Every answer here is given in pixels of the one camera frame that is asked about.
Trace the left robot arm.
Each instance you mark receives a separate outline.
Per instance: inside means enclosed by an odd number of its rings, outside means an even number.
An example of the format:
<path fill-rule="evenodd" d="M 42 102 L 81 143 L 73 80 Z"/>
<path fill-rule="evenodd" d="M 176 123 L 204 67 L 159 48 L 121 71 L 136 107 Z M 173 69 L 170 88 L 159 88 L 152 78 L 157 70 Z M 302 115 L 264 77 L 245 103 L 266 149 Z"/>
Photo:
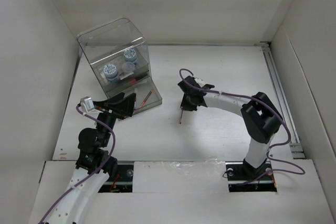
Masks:
<path fill-rule="evenodd" d="M 95 122 L 78 135 L 80 151 L 66 191 L 52 204 L 40 223 L 82 223 L 103 184 L 115 178 L 118 161 L 112 156 L 116 144 L 113 127 L 117 120 L 133 115 L 136 93 L 123 92 L 104 101 L 84 97 L 76 106 L 83 117 Z"/>

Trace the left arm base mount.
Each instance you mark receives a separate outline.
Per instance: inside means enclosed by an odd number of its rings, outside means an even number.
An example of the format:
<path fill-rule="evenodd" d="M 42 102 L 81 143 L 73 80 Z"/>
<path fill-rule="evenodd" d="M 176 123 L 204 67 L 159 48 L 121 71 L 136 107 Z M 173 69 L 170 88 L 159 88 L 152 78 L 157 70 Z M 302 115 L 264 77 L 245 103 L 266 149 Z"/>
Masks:
<path fill-rule="evenodd" d="M 131 193 L 133 190 L 134 162 L 120 162 L 116 174 L 100 188 L 100 193 Z"/>

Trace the clear acrylic drawer organizer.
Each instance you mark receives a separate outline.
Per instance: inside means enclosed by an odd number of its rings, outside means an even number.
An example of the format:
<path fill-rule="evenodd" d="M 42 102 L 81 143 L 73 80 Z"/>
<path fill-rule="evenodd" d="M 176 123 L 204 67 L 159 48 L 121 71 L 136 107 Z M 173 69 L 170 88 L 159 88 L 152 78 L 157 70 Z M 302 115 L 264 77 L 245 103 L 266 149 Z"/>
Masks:
<path fill-rule="evenodd" d="M 138 107 L 134 110 L 135 113 L 162 104 L 162 97 L 152 79 L 148 44 L 128 18 L 121 17 L 83 31 L 77 35 L 77 42 L 107 98 L 121 92 L 129 95 L 134 93 L 134 88 L 138 88 Z M 134 74 L 124 75 L 122 65 L 126 61 L 123 52 L 128 49 L 137 51 L 138 64 Z M 109 63 L 115 65 L 119 71 L 118 80 L 115 82 L 107 81 L 103 73 L 104 66 Z M 129 83 L 133 78 L 136 78 L 136 83 Z M 141 108 L 142 101 L 151 90 L 153 93 Z"/>

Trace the blue slime jar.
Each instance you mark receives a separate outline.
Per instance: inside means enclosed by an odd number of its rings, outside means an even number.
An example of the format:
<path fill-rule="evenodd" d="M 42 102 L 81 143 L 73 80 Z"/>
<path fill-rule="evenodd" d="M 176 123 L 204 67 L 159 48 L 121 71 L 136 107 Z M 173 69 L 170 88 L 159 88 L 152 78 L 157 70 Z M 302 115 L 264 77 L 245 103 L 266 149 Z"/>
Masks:
<path fill-rule="evenodd" d="M 135 49 L 128 49 L 123 52 L 124 59 L 127 62 L 133 63 L 135 66 L 138 64 L 138 54 Z"/>
<path fill-rule="evenodd" d="M 119 71 L 117 67 L 113 64 L 106 64 L 103 68 L 103 73 L 107 81 L 109 82 L 115 82 L 118 80 L 119 77 Z"/>

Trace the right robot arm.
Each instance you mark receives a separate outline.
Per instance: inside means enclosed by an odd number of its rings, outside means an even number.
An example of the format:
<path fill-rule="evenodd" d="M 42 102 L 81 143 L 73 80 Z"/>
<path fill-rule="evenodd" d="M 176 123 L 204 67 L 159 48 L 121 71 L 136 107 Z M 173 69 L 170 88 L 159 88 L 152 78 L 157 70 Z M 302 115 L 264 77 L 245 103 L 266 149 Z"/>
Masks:
<path fill-rule="evenodd" d="M 282 116 L 263 92 L 252 97 L 228 95 L 215 91 L 214 85 L 200 86 L 201 83 L 192 76 L 187 76 L 178 83 L 183 91 L 181 109 L 196 111 L 203 106 L 240 116 L 250 136 L 248 152 L 243 159 L 243 173 L 248 180 L 257 178 L 266 163 L 271 140 L 282 125 Z"/>

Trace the small dark glitter jar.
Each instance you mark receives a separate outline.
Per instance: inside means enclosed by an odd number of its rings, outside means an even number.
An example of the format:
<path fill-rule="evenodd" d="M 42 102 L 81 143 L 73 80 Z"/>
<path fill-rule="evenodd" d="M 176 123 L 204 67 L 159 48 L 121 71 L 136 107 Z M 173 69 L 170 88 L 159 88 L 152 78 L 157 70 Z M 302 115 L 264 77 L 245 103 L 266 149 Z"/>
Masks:
<path fill-rule="evenodd" d="M 135 65 L 134 65 L 134 63 L 127 61 L 122 65 L 122 70 L 123 70 L 124 75 L 134 74 Z"/>

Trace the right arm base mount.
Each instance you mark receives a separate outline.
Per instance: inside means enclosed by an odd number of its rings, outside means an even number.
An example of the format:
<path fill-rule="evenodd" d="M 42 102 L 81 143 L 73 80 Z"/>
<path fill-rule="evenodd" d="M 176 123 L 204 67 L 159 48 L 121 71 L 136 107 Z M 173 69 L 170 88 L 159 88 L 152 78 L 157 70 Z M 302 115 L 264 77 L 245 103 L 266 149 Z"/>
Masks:
<path fill-rule="evenodd" d="M 245 192 L 277 192 L 273 175 L 263 175 L 266 170 L 272 169 L 270 161 L 266 161 L 257 174 L 248 174 L 243 162 L 226 162 L 226 170 L 222 177 L 227 179 L 230 193 Z"/>

